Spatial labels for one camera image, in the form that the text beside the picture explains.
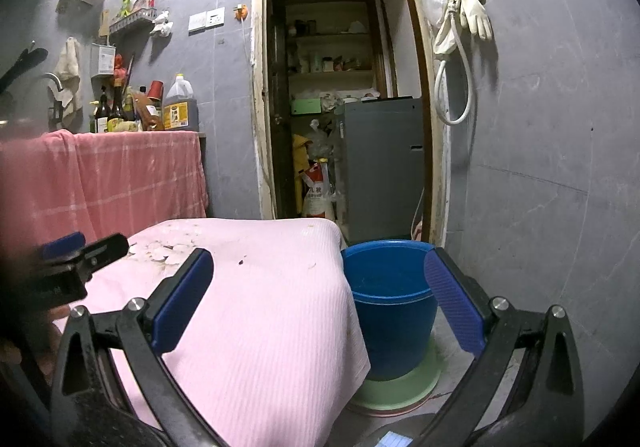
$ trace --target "plastic jug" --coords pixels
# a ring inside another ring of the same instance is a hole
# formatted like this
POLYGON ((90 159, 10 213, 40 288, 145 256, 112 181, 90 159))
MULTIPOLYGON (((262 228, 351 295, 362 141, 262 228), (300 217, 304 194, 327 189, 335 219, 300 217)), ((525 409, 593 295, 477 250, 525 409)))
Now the plastic jug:
POLYGON ((193 88, 181 73, 176 74, 174 85, 162 103, 165 130, 198 130, 198 104, 193 88))

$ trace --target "light switch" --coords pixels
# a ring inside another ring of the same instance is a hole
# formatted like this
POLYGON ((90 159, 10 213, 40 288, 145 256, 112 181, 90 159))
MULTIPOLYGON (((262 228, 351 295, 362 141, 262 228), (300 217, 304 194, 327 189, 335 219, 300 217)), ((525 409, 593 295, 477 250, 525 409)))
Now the light switch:
POLYGON ((207 11, 207 28, 212 26, 222 26, 225 24, 225 7, 207 11))
POLYGON ((200 12, 189 16, 189 32, 203 29, 207 24, 207 13, 200 12))

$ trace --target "silver bolt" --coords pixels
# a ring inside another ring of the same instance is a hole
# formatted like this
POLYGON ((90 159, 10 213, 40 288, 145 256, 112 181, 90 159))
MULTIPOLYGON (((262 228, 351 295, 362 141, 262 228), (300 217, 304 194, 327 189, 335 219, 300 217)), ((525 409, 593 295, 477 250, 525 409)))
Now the silver bolt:
POLYGON ((509 307, 509 301, 507 301, 504 297, 494 297, 491 300, 491 306, 493 306, 496 310, 506 310, 509 307))
POLYGON ((127 303, 127 308, 131 311, 140 310, 145 305, 145 300, 142 297, 134 297, 127 303))
POLYGON ((554 317, 558 317, 559 319, 566 315, 564 308, 562 308, 562 306, 560 306, 559 304, 555 304, 551 307, 551 313, 554 315, 554 317))
POLYGON ((82 305, 74 306, 71 309, 70 316, 77 319, 78 317, 82 317, 82 315, 84 315, 84 312, 86 312, 86 307, 82 305))

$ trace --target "dark door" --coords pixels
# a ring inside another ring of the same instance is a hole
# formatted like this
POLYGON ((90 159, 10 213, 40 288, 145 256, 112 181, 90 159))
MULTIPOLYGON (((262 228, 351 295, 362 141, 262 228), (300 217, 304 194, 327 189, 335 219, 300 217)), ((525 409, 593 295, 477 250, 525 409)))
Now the dark door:
POLYGON ((277 218, 296 217, 291 145, 291 108, 287 76, 287 11, 285 0, 267 0, 267 70, 271 159, 277 218))

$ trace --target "red plaid cloth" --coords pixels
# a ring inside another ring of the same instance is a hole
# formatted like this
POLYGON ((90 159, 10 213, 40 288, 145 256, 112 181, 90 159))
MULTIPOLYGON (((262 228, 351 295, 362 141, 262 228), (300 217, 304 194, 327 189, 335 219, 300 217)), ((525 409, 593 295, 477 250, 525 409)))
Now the red plaid cloth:
POLYGON ((9 255, 74 231, 87 242, 129 237, 208 203, 198 134, 73 135, 0 146, 0 245, 9 255))

